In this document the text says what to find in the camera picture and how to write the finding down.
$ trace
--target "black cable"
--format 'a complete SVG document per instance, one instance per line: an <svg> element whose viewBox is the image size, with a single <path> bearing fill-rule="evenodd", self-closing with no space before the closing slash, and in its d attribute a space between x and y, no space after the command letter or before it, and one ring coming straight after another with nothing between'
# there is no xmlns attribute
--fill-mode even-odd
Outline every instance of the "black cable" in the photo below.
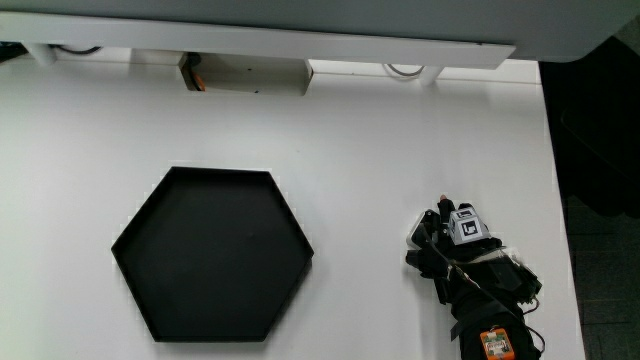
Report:
<svg viewBox="0 0 640 360"><path fill-rule="evenodd" d="M90 54L93 54L94 52L102 49L101 46L94 46L91 49L87 49L87 50L71 50L71 49L67 49L66 47L64 47L62 45L54 45L53 47L55 47L56 49L60 49L61 51L64 51L66 53L73 54L73 55L90 55Z"/></svg>
<svg viewBox="0 0 640 360"><path fill-rule="evenodd" d="M538 310L538 306L540 306L540 300L538 300L538 298L533 298L533 300L536 301L536 306L533 309L527 310L525 312L522 313L522 315L527 315L527 314L531 314L532 312Z"/></svg>
<svg viewBox="0 0 640 360"><path fill-rule="evenodd" d="M396 74L398 74L398 75L402 75L402 76L407 76L407 77L420 75L420 73L422 72L422 70L424 70L424 66L421 66L421 67L420 67L420 69L418 69L418 70L417 70L417 71L415 71L415 72L412 72L412 73L406 73L406 72L402 72L402 71L400 71L400 70L396 69L396 68L395 68L393 65L391 65L391 64L387 64L387 66L389 67L389 69L393 70L393 72L394 72L394 73L396 73Z"/></svg>
<svg viewBox="0 0 640 360"><path fill-rule="evenodd" d="M542 337L542 335L540 335L539 332L533 330L531 327L529 327L529 325L524 325L527 329L529 329L529 331L531 331L532 333L536 334L538 336L538 338L540 338L540 341L542 341L542 350L540 350L540 354L544 353L544 350L547 348L547 343L544 342L544 338Z"/></svg>

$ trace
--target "dark floor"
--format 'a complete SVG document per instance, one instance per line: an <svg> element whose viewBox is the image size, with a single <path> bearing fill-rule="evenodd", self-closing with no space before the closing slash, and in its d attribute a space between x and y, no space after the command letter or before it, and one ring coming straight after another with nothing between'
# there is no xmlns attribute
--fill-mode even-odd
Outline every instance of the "dark floor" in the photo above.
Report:
<svg viewBox="0 0 640 360"><path fill-rule="evenodd" d="M640 359L640 220L564 210L587 360Z"/></svg>

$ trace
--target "robotic hand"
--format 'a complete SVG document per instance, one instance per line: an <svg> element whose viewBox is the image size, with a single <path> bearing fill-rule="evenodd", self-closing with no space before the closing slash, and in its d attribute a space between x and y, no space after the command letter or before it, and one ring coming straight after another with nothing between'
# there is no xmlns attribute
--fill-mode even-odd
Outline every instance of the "robotic hand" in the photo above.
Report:
<svg viewBox="0 0 640 360"><path fill-rule="evenodd" d="M440 214L425 211L407 237L414 250L406 262L434 280L440 303L452 304L458 323L451 340L460 336L462 359L539 359L544 339L525 324L524 314L537 309L542 284L491 237L473 206L456 210L443 195L438 209ZM526 313L518 306L533 301L536 307ZM542 340L542 351L529 331Z"/></svg>

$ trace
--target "hexagonal tray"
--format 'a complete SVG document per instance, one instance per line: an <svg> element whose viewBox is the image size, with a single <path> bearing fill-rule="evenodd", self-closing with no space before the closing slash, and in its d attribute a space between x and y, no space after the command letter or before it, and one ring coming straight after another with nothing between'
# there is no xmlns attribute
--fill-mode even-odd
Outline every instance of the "hexagonal tray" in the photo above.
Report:
<svg viewBox="0 0 640 360"><path fill-rule="evenodd" d="M269 172L173 167L111 248L156 341L263 341L313 250Z"/></svg>

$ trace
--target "orange component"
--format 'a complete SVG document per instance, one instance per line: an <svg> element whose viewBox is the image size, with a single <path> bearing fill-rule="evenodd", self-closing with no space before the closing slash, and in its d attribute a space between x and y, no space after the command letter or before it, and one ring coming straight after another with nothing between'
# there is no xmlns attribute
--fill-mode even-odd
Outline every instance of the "orange component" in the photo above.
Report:
<svg viewBox="0 0 640 360"><path fill-rule="evenodd" d="M480 334L480 341L487 360L515 360L507 331L502 328L491 329Z"/></svg>

